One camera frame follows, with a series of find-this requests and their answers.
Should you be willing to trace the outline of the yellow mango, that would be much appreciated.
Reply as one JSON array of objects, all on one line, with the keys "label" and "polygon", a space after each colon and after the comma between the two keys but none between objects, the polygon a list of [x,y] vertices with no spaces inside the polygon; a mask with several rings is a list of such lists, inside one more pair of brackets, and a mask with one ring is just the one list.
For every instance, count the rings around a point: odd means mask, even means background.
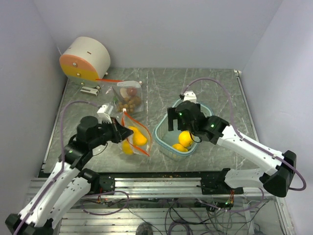
[{"label": "yellow mango", "polygon": [[180,152],[188,152],[188,149],[179,143],[173,144],[172,147]]}]

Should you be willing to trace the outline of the white garlic bulb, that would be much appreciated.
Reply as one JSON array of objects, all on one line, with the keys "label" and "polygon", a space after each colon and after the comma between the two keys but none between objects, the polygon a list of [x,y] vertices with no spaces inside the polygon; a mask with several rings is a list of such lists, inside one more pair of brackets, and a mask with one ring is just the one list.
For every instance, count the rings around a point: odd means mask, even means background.
[{"label": "white garlic bulb", "polygon": [[127,88],[121,88],[121,89],[120,89],[120,95],[121,95],[123,98],[129,97],[129,95],[128,95],[128,93],[127,93]]}]

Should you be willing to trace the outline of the clear zip bag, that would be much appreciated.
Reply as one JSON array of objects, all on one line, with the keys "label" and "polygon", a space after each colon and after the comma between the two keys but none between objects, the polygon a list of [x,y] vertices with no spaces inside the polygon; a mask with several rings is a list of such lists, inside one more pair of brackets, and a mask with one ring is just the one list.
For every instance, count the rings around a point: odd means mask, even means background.
[{"label": "clear zip bag", "polygon": [[122,141],[121,149],[126,155],[150,156],[152,135],[150,131],[139,121],[132,118],[126,108],[122,109],[122,126],[130,129],[133,133]]},{"label": "clear zip bag", "polygon": [[104,103],[112,105],[116,113],[123,112],[123,109],[126,109],[130,115],[143,111],[141,82],[112,79],[97,79],[96,81],[101,88],[101,99]]}]

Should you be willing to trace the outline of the bunch of brown longans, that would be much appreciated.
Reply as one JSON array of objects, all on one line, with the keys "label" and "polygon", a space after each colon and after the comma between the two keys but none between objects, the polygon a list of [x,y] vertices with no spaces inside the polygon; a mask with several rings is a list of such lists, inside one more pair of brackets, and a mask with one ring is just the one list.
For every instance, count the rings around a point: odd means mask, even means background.
[{"label": "bunch of brown longans", "polygon": [[141,104],[141,98],[137,95],[126,97],[118,103],[117,110],[119,112],[122,112],[123,109],[125,109],[127,113],[132,114],[135,112],[139,112]]}]

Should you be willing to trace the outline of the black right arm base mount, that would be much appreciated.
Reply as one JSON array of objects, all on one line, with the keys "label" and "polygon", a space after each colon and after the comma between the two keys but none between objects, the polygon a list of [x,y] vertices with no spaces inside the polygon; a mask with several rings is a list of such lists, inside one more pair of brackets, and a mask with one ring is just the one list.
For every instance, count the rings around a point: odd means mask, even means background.
[{"label": "black right arm base mount", "polygon": [[224,181],[212,177],[201,178],[196,187],[201,189],[202,195],[231,194],[240,195],[244,193],[242,187],[231,188]]}]

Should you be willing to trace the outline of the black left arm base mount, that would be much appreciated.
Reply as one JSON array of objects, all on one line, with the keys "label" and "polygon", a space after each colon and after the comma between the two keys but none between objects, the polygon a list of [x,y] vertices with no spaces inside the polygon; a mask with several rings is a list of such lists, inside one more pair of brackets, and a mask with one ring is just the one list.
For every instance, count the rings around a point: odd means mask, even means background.
[{"label": "black left arm base mount", "polygon": [[99,174],[91,169],[85,168],[78,174],[79,178],[84,178],[90,184],[87,195],[100,194],[115,190],[115,180],[106,174]]}]

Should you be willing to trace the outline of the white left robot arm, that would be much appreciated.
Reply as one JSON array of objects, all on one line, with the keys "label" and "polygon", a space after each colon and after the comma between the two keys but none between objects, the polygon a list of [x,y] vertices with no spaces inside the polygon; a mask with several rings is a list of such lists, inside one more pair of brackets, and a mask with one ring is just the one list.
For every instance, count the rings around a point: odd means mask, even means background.
[{"label": "white left robot arm", "polygon": [[85,168],[93,150],[108,142],[120,143],[133,134],[115,118],[99,122],[96,117],[80,120],[77,133],[62,150],[50,176],[33,199],[18,213],[10,214],[5,224],[13,235],[51,235],[72,206],[100,188],[98,173]]}]

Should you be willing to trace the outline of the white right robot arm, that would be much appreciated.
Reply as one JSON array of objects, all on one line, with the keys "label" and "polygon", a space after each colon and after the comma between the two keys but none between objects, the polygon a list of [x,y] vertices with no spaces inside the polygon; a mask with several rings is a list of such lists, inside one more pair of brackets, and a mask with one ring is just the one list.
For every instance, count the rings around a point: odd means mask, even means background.
[{"label": "white right robot arm", "polygon": [[215,183],[222,194],[232,188],[263,188],[277,197],[286,197],[295,175],[296,154],[290,150],[281,152],[271,149],[236,130],[229,122],[218,116],[205,116],[200,104],[184,101],[177,107],[167,109],[168,130],[173,131],[173,122],[178,129],[189,131],[200,141],[225,147],[250,160],[256,169],[226,171]]}]

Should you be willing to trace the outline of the yellow bell pepper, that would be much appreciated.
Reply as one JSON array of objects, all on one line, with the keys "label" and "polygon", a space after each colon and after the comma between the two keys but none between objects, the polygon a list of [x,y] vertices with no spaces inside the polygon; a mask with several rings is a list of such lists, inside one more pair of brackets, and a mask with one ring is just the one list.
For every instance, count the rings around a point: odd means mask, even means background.
[{"label": "yellow bell pepper", "polygon": [[133,155],[134,154],[133,146],[129,143],[128,140],[125,140],[122,142],[122,151],[126,155]]}]

